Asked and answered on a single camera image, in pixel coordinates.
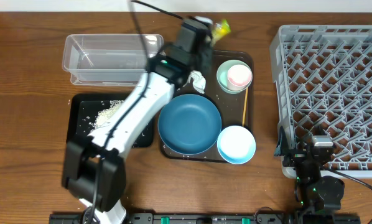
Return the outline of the yellow green snack wrapper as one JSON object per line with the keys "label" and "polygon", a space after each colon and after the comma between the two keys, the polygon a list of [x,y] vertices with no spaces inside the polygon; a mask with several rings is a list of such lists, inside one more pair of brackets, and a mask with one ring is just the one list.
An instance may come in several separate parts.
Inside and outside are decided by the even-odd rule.
{"label": "yellow green snack wrapper", "polygon": [[230,32],[231,29],[228,21],[226,19],[222,19],[221,22],[214,25],[212,30],[212,43],[215,44]]}

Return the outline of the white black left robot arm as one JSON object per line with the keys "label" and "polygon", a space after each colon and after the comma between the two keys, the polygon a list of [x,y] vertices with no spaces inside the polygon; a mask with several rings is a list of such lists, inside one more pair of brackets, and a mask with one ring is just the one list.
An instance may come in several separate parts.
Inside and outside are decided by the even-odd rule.
{"label": "white black left robot arm", "polygon": [[137,87],[103,127],[67,142],[62,185],[89,203],[82,223],[123,222],[126,210],[120,198],[126,186],[125,162],[135,140],[189,76],[210,67],[212,45],[210,30],[182,28],[174,43],[147,58]]}

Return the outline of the white tissue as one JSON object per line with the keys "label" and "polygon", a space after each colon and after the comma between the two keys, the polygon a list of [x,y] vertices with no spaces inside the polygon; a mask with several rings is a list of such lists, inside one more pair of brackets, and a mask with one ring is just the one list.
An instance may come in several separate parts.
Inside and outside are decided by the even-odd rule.
{"label": "white tissue", "polygon": [[201,94],[205,93],[206,79],[204,78],[201,72],[196,70],[191,71],[183,87],[188,85],[190,81],[192,81],[192,87],[194,90]]}

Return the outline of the pink cup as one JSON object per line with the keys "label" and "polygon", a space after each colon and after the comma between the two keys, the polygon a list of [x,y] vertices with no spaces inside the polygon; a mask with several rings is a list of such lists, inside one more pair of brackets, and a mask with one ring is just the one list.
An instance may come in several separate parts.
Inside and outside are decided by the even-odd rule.
{"label": "pink cup", "polygon": [[244,90],[252,81],[252,71],[245,65],[233,65],[227,72],[227,87],[231,91]]}

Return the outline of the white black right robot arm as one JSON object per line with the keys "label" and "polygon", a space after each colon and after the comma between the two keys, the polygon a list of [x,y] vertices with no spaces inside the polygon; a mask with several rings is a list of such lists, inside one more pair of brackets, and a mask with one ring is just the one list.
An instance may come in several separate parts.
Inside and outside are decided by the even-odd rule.
{"label": "white black right robot arm", "polygon": [[293,213],[284,216],[283,223],[335,223],[334,212],[341,209],[344,182],[321,174],[322,166],[330,160],[335,144],[322,128],[319,128],[319,133],[299,149],[289,146],[284,128],[279,128],[274,155],[282,157],[284,167],[294,168],[294,195],[301,204]]}

